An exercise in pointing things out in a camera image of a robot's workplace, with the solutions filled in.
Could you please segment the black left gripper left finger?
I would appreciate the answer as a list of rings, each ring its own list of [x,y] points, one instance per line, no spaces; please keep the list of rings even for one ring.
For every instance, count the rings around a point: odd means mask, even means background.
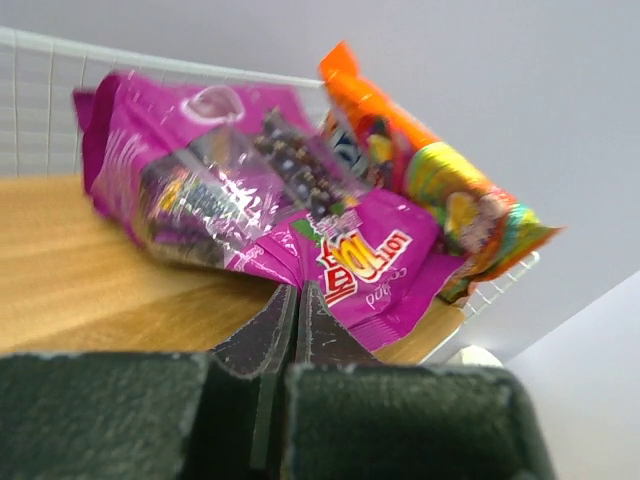
[[[209,351],[239,377],[260,375],[287,351],[297,325],[298,290],[281,285],[266,306],[239,330]]]

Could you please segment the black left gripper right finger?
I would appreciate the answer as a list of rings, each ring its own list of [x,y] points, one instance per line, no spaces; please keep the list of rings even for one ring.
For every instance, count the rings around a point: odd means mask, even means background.
[[[306,282],[302,289],[298,320],[296,363],[339,366],[382,364],[331,314],[316,282]]]

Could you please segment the orange candy bag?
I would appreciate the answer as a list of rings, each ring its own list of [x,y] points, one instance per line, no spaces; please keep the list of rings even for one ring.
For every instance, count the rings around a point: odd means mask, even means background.
[[[346,42],[320,62],[330,103],[322,133],[366,183],[426,209],[441,228],[442,250],[462,266],[440,290],[461,304],[560,233],[493,183],[451,145],[361,74]]]

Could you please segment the purple snack bag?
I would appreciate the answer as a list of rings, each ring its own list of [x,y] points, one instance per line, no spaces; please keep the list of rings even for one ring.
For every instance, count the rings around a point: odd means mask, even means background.
[[[286,85],[73,91],[84,187],[155,257],[302,287],[367,349],[407,336],[462,265],[436,220],[343,166]]]

